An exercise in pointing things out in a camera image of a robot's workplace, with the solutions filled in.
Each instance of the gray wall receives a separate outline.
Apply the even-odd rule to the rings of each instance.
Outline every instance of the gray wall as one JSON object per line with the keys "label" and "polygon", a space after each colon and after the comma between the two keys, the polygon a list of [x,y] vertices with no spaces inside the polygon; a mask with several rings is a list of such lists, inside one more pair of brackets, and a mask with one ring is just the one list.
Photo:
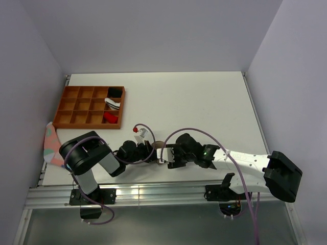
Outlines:
{"label": "gray wall", "polygon": [[282,0],[21,0],[66,73],[247,71]]}
{"label": "gray wall", "polygon": [[296,207],[314,245],[327,241],[326,11],[326,0],[284,0],[248,71],[270,150],[303,170]]}
{"label": "gray wall", "polygon": [[64,77],[18,0],[1,0],[0,17],[0,244],[11,244]]}

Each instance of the rolled sock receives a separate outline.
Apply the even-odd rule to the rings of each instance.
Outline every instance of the rolled sock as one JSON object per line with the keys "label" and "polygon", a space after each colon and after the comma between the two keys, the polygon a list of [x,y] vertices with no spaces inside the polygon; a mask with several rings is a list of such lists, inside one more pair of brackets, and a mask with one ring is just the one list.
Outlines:
{"label": "rolled sock", "polygon": [[59,142],[56,129],[53,127],[52,122],[46,126],[44,137],[44,151],[43,157],[47,163],[54,164],[59,167],[64,167],[63,159],[59,153],[61,144]]}
{"label": "rolled sock", "polygon": [[119,107],[121,106],[120,102],[115,102],[110,98],[105,98],[104,101],[112,110],[119,110]]}

